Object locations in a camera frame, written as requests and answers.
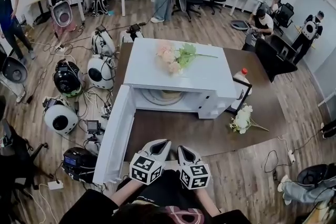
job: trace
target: white bottle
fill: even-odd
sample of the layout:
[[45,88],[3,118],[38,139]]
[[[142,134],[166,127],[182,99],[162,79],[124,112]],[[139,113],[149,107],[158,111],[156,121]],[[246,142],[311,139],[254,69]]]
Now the white bottle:
[[245,81],[245,76],[247,74],[247,69],[243,68],[241,71],[237,72],[233,77],[239,79],[240,81]]

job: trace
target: black shirt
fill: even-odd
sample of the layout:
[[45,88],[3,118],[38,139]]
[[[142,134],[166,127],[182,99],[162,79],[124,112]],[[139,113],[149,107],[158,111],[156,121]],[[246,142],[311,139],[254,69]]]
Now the black shirt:
[[2,31],[6,31],[10,28],[13,23],[11,19],[11,14],[13,12],[12,1],[11,0],[0,0],[0,26]]
[[[307,22],[312,22],[313,21],[313,16],[312,15],[309,15],[308,17],[307,17],[307,19],[306,19],[306,21]],[[314,23],[320,23],[321,21],[317,18],[317,17],[315,17],[315,22]],[[317,27],[317,34],[318,35],[322,35],[322,32],[323,32],[323,26],[322,25],[319,25],[318,27]]]
[[[143,186],[133,194],[126,202],[137,204],[153,204],[162,208],[170,216],[178,217],[176,223],[225,223],[225,224],[250,224],[247,218],[239,210],[234,210],[212,218],[193,191],[182,189],[178,174],[172,170],[164,171],[164,174],[149,186]],[[59,224],[92,224],[113,222],[113,211],[118,206],[104,194],[95,190],[88,190],[75,203],[75,205],[63,216]],[[185,222],[183,216],[194,217],[193,222]]]

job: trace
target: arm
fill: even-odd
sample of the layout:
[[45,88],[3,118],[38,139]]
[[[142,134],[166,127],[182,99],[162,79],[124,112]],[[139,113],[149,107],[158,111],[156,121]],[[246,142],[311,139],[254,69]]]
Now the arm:
[[15,18],[15,14],[16,14],[16,11],[17,11],[17,5],[18,4],[19,4],[19,0],[15,0],[14,9],[13,9],[13,12],[11,14],[11,19],[12,20]]
[[220,210],[211,200],[208,192],[205,188],[200,188],[195,190],[196,197],[199,199],[205,210],[209,213],[211,217],[215,217],[221,214]]
[[114,193],[110,199],[117,205],[121,206],[134,192],[136,192],[143,184],[136,180],[129,181],[125,186]]

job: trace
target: black cable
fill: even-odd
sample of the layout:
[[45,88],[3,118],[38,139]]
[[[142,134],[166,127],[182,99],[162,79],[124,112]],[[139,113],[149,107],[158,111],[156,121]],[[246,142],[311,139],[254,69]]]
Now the black cable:
[[309,138],[308,141],[305,142],[305,143],[303,144],[303,146],[294,149],[293,154],[294,154],[295,151],[298,151],[298,150],[302,149],[305,145],[307,145],[307,144],[309,143],[309,141],[312,140],[312,139],[313,139],[315,136],[317,136],[319,133],[320,133],[320,131],[318,131],[315,135],[313,135],[311,138]]

